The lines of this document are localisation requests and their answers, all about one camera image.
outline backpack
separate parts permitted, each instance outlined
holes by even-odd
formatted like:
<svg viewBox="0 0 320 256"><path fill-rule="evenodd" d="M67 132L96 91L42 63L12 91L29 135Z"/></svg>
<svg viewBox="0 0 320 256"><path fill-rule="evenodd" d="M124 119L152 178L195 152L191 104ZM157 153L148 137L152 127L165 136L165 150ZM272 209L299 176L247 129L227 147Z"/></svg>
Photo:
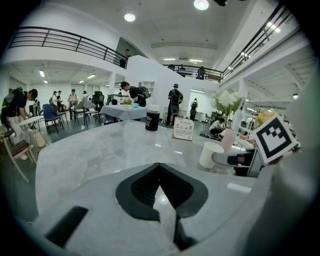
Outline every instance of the backpack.
<svg viewBox="0 0 320 256"><path fill-rule="evenodd" d="M184 99L183 94L178 90L175 91L175 89L173 89L172 92L173 93L171 95L171 103L172 104L180 104Z"/></svg>
<svg viewBox="0 0 320 256"><path fill-rule="evenodd" d="M1 111L1 123L7 126L8 128L8 121L7 117L14 117L17 115L18 112L18 106L14 106L14 98L16 95L21 93L23 89L19 86L18 88L12 90L9 92L7 96L4 97L3 103L2 103L2 111Z"/></svg>
<svg viewBox="0 0 320 256"><path fill-rule="evenodd" d="M148 98L151 97L151 93L149 92L149 90L148 90L146 87L144 87L144 86L139 86L138 88L142 91L142 95L143 95L146 99L148 99Z"/></svg>

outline black backpack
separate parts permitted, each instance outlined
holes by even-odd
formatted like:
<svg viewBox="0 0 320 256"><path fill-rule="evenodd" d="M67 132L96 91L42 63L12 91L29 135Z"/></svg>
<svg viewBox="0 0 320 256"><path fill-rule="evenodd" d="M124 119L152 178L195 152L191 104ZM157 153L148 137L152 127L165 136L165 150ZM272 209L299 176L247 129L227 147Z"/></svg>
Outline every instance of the black backpack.
<svg viewBox="0 0 320 256"><path fill-rule="evenodd" d="M4 97L2 103L2 111L1 111L1 123L8 128L7 117L15 117L18 114L18 106L13 102L16 95L23 92L21 87L18 87L11 92L7 96Z"/></svg>

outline white shirt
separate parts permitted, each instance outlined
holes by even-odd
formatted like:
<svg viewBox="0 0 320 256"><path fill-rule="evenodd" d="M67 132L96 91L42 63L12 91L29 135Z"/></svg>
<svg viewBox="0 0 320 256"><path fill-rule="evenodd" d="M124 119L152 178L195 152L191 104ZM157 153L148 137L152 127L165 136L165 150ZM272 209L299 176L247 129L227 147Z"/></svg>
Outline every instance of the white shirt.
<svg viewBox="0 0 320 256"><path fill-rule="evenodd" d="M211 130L211 129L215 128L215 127L221 127L221 128L223 128L224 125L225 125L224 122L223 122L223 123L220 123L220 121L217 120L217 121L214 121L213 124L211 124L209 130Z"/></svg>

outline flower vase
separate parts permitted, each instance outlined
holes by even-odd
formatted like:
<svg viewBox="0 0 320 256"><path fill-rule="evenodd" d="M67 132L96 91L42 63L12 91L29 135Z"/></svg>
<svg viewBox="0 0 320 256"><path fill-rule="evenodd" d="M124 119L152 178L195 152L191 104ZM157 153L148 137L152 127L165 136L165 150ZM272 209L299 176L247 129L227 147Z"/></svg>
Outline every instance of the flower vase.
<svg viewBox="0 0 320 256"><path fill-rule="evenodd" d="M132 105L131 105L131 104L124 104L124 105L123 105L123 108L124 108L125 110L130 110L130 109L132 109Z"/></svg>
<svg viewBox="0 0 320 256"><path fill-rule="evenodd" d="M225 129L225 134L221 142L221 146L223 147L225 153L231 150L231 147L234 141L235 141L235 131L229 128Z"/></svg>

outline wooden chair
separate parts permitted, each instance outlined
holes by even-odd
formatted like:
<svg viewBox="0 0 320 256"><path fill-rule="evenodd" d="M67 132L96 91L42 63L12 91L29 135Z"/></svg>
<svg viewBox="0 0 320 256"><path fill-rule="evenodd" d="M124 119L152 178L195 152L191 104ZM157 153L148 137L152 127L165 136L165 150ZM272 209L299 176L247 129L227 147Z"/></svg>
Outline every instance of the wooden chair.
<svg viewBox="0 0 320 256"><path fill-rule="evenodd" d="M18 142L17 144L15 144L14 146L12 146L11 148L8 145L8 138L11 134L13 134L15 131L14 130L9 130L7 131L4 135L3 135L3 143L4 143L4 147L11 159L11 161L13 162L15 168L17 169L17 171L20 173L20 175L22 176L22 178L29 183L29 180L27 179L27 177L24 175L24 173L22 172L22 170L20 169L20 167L18 166L16 159L21 157L23 154L26 154L31 163L35 163L37 164L37 160L34 157L34 154L32 153L31 149L30 149L30 145L28 142L26 142L25 140L22 140L20 142Z"/></svg>

